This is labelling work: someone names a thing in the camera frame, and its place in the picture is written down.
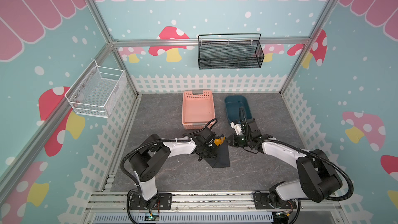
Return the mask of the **orange plastic spoon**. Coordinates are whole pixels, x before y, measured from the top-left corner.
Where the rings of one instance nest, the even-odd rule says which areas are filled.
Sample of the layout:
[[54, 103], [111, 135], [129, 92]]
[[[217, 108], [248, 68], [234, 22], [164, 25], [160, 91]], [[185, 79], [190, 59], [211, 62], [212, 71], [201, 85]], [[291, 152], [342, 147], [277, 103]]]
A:
[[226, 137], [224, 135], [221, 136], [216, 136], [216, 138], [214, 139], [214, 144], [219, 147], [220, 145], [222, 145], [225, 141]]

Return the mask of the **black paper napkin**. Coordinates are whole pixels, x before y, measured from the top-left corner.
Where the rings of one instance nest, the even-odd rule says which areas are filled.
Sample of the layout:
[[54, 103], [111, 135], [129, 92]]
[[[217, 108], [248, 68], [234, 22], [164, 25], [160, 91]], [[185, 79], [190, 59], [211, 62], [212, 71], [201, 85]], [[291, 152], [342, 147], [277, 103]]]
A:
[[213, 158], [205, 158], [205, 161], [213, 169], [229, 168], [230, 167], [230, 157], [229, 157], [229, 146], [223, 143], [218, 146], [216, 156]]

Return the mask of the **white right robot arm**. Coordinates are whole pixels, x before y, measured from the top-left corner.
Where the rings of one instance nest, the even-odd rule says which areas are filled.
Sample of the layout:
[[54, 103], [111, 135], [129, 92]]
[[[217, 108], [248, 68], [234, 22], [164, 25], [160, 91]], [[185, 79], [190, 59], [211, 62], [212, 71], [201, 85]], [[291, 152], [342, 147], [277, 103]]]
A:
[[298, 179], [280, 182], [269, 189], [266, 202], [272, 208], [281, 208], [290, 200], [319, 203], [343, 186], [336, 167], [322, 150], [303, 150], [268, 134], [254, 138], [251, 134], [233, 133], [226, 141], [233, 147], [248, 147], [252, 153], [273, 156], [297, 170]]

